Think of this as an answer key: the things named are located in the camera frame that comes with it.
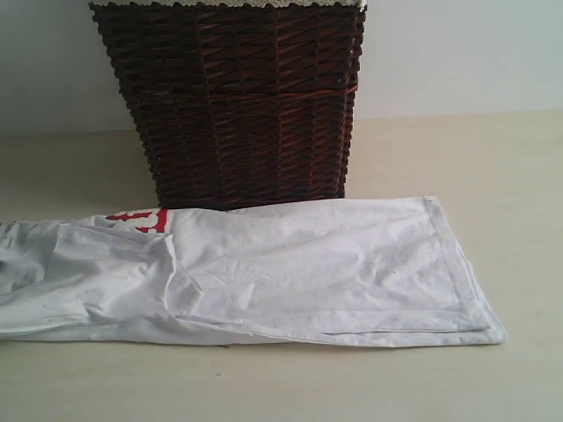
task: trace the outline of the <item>wicker basket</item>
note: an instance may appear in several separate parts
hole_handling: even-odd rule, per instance
[[[361,8],[91,8],[161,207],[344,196]]]

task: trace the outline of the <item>beige floor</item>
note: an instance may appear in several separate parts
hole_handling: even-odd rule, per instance
[[[509,342],[0,343],[0,420],[562,420],[563,113],[359,121],[348,194],[437,195]],[[154,205],[134,134],[0,140],[0,221]]]

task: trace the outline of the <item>brown wicker basket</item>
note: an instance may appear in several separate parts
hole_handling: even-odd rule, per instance
[[[344,196],[359,7],[91,8],[161,207]]]

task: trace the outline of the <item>wicker weave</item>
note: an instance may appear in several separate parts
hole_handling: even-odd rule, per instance
[[[344,196],[360,8],[91,8],[161,207]]]

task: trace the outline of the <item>scalloped trim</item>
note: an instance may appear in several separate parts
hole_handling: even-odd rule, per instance
[[[266,7],[268,5],[273,7],[288,7],[291,4],[298,6],[312,6],[318,4],[319,6],[334,6],[340,4],[342,6],[358,6],[362,10],[368,5],[368,0],[93,0],[92,3],[100,6],[108,4],[128,5],[151,5],[153,3],[162,4],[164,6],[173,6],[175,4],[182,4],[185,6],[195,6],[196,4],[205,4],[207,6],[226,5],[229,7],[241,7],[249,5],[251,7]]]

